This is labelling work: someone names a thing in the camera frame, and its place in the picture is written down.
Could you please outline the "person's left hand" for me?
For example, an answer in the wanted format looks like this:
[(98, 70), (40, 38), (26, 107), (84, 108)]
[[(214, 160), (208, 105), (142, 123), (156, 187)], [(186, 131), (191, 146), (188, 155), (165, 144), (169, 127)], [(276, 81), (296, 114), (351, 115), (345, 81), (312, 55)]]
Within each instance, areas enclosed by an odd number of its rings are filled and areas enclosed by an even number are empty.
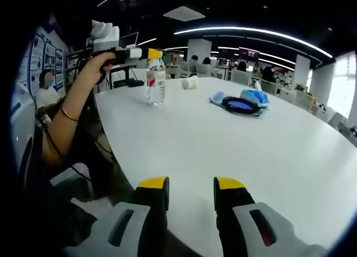
[(108, 60), (113, 59), (115, 59), (115, 53), (113, 52), (104, 52), (93, 57), (83, 67), (77, 80), (82, 86), (93, 87), (101, 77), (100, 68), (104, 66)]

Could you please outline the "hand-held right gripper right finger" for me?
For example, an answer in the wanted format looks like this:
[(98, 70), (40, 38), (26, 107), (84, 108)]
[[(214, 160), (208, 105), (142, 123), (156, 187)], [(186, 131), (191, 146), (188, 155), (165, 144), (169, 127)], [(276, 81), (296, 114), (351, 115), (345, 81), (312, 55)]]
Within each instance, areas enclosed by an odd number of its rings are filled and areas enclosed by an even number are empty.
[(263, 202), (255, 202), (244, 184), (214, 178), (214, 208), (224, 256), (325, 256), (327, 250), (299, 239), (290, 221)]

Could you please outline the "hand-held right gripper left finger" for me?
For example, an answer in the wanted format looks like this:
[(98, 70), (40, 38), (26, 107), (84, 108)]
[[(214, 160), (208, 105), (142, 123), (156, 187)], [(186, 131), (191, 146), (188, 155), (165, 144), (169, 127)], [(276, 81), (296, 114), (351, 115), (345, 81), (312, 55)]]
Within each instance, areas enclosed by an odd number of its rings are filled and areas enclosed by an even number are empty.
[(129, 201), (99, 211), (89, 237), (66, 256), (163, 256), (169, 191), (167, 176), (143, 180)]

